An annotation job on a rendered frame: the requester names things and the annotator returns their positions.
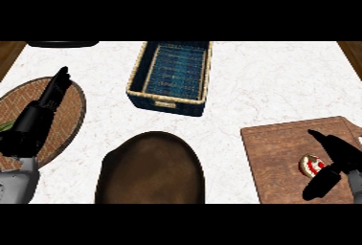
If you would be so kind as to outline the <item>red and white cupcake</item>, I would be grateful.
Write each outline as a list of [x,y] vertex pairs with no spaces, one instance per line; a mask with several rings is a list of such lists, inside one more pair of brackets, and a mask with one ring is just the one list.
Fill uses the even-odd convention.
[[306,154],[302,157],[299,162],[299,169],[309,178],[314,178],[326,167],[327,165],[324,164],[318,156]]

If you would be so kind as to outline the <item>black round appliance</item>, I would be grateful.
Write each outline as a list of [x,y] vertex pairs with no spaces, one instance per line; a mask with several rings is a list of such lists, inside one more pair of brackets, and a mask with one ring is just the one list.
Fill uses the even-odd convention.
[[83,48],[95,46],[99,41],[26,41],[32,47],[39,48]]

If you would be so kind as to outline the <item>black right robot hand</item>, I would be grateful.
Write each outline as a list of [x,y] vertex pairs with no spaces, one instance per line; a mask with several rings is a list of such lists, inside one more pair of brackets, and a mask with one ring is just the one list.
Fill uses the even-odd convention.
[[323,198],[342,180],[342,173],[349,175],[354,170],[362,173],[362,151],[334,135],[323,135],[318,131],[309,130],[320,141],[333,161],[312,178],[305,190],[306,201]]

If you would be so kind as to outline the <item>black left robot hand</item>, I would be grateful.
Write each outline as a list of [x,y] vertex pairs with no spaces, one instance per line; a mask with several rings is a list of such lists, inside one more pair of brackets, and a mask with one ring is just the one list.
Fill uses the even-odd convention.
[[0,132],[0,153],[6,157],[34,157],[46,143],[57,109],[73,84],[68,67],[52,77],[46,90],[33,100],[15,121],[12,128]]

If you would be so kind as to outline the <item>brown wooden cutting board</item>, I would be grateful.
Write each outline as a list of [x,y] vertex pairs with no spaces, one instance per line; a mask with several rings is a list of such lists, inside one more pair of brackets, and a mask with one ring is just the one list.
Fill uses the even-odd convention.
[[362,150],[362,126],[345,117],[287,122],[241,129],[258,196],[262,204],[352,204],[354,196],[348,178],[343,179],[323,198],[303,199],[303,190],[311,178],[299,170],[306,154],[331,163],[329,154],[309,134],[312,129],[334,135]]

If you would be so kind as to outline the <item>blue wicker basket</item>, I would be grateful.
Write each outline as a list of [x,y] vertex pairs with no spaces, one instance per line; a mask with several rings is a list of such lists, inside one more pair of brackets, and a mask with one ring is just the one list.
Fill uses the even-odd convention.
[[212,60],[212,41],[147,41],[126,87],[135,106],[201,117]]

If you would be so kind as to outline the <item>brown oval wooden bowl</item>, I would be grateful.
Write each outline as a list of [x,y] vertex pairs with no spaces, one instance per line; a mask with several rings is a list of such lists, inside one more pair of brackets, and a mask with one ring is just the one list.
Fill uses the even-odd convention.
[[206,203],[201,163],[181,137],[163,131],[142,133],[107,154],[95,203]]

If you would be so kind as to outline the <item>round brown woven placemat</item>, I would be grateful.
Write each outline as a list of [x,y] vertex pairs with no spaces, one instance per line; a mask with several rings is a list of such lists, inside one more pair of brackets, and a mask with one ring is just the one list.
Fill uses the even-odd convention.
[[[51,77],[33,79],[12,89],[0,98],[0,124],[14,121],[30,101],[36,100],[49,85]],[[86,113],[86,99],[82,87],[73,82],[58,107],[45,146],[37,154],[43,167],[63,153],[73,142]]]

